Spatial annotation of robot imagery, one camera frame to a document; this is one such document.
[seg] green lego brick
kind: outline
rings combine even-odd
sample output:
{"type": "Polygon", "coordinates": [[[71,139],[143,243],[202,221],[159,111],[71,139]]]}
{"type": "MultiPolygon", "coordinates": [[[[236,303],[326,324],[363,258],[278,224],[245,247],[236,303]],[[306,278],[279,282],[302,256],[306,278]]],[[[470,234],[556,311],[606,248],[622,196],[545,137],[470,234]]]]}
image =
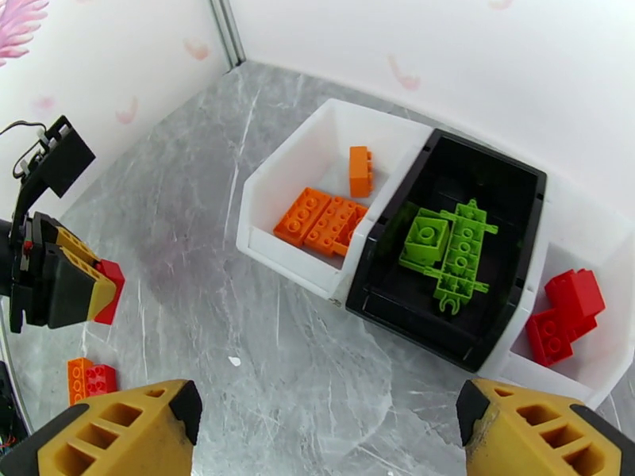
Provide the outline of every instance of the green lego brick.
{"type": "Polygon", "coordinates": [[[446,220],[415,217],[399,256],[399,263],[423,273],[424,267],[431,267],[443,259],[449,234],[449,223],[446,220]]]}
{"type": "Polygon", "coordinates": [[[421,208],[410,228],[399,263],[429,277],[437,278],[433,296],[439,300],[439,309],[444,312],[449,306],[452,315],[456,315],[461,306],[471,300],[475,291],[486,294],[489,290],[486,283],[476,281],[486,232],[495,235],[498,233],[498,227],[487,223],[487,212],[478,208],[475,199],[470,200],[466,205],[457,203],[454,213],[445,210],[435,213],[421,208]],[[431,221],[452,222],[440,269],[433,267],[440,258],[431,259],[429,256],[427,258],[424,256],[416,259],[412,255],[413,252],[408,250],[407,244],[413,243],[415,238],[413,233],[417,234],[417,229],[425,228],[423,226],[419,228],[420,225],[417,225],[419,219],[425,219],[428,223],[431,221]]]}

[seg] pink wing decoration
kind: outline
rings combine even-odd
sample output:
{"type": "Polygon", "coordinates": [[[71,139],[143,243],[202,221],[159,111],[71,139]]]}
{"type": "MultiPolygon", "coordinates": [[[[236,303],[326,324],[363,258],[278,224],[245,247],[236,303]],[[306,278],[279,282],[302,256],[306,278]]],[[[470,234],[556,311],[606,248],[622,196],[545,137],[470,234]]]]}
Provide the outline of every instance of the pink wing decoration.
{"type": "Polygon", "coordinates": [[[48,0],[0,0],[0,66],[9,58],[22,57],[46,17],[48,0]]]}

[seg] yellow plastic part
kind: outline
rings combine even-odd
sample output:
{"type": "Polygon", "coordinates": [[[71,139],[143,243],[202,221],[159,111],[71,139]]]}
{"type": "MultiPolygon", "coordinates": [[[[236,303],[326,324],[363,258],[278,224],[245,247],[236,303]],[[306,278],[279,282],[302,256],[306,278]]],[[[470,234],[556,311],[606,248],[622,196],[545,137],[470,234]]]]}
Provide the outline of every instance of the yellow plastic part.
{"type": "Polygon", "coordinates": [[[90,397],[90,408],[37,452],[40,476],[189,476],[194,446],[170,401],[175,380],[90,397]]]}
{"type": "Polygon", "coordinates": [[[117,286],[112,280],[104,274],[100,274],[88,263],[84,262],[68,249],[61,247],[60,250],[73,265],[94,280],[93,293],[90,297],[90,305],[88,306],[88,314],[86,318],[86,320],[92,321],[108,306],[109,303],[113,301],[115,294],[117,293],[117,286]]]}
{"type": "Polygon", "coordinates": [[[570,409],[582,402],[485,379],[473,382],[490,405],[465,447],[468,476],[620,474],[620,450],[570,409]]]}
{"type": "Polygon", "coordinates": [[[63,226],[57,226],[57,240],[56,245],[66,248],[70,253],[82,260],[84,263],[88,263],[93,266],[95,262],[101,259],[88,248],[88,246],[82,242],[77,236],[66,230],[63,226]]]}
{"type": "Polygon", "coordinates": [[[75,405],[82,399],[86,399],[86,369],[93,363],[85,357],[69,360],[68,367],[68,404],[75,405]]]}

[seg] white wall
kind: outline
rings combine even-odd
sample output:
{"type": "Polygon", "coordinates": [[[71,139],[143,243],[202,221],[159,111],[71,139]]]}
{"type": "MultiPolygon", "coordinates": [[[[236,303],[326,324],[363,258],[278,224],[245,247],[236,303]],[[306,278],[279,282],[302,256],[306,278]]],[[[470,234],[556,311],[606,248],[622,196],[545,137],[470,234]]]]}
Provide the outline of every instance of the white wall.
{"type": "Polygon", "coordinates": [[[635,217],[635,0],[230,0],[246,55],[546,159],[635,217]]]}
{"type": "MultiPolygon", "coordinates": [[[[62,201],[36,205],[60,215],[114,159],[155,123],[229,69],[208,0],[46,0],[23,26],[33,39],[2,58],[9,2],[0,0],[0,129],[18,118],[50,124],[60,114],[97,159],[62,201]]],[[[14,37],[19,42],[29,34],[14,37]]],[[[0,217],[18,189],[15,159],[37,140],[35,129],[0,136],[0,217]]]]}

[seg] stacked lego bricks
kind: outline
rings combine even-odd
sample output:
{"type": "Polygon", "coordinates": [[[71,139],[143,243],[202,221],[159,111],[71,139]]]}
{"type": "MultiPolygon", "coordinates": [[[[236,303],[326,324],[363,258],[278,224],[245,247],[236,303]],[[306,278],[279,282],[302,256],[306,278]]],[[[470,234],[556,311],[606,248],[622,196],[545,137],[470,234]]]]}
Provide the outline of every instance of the stacked lego bricks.
{"type": "Polygon", "coordinates": [[[117,372],[106,364],[94,365],[84,357],[68,361],[69,405],[82,399],[117,392],[117,372]]]}
{"type": "Polygon", "coordinates": [[[367,211],[351,200],[305,188],[273,233],[298,248],[346,256],[355,227],[367,211]]]}
{"type": "Polygon", "coordinates": [[[449,307],[456,315],[475,291],[489,290],[476,281],[485,233],[498,233],[498,227],[486,221],[487,212],[472,199],[466,205],[457,203],[454,213],[421,208],[410,226],[399,264],[437,279],[433,297],[441,312],[449,307]]]}
{"type": "Polygon", "coordinates": [[[549,367],[573,355],[572,342],[598,326],[595,317],[606,306],[589,270],[570,270],[545,286],[552,308],[532,315],[525,326],[533,360],[549,367]]]}

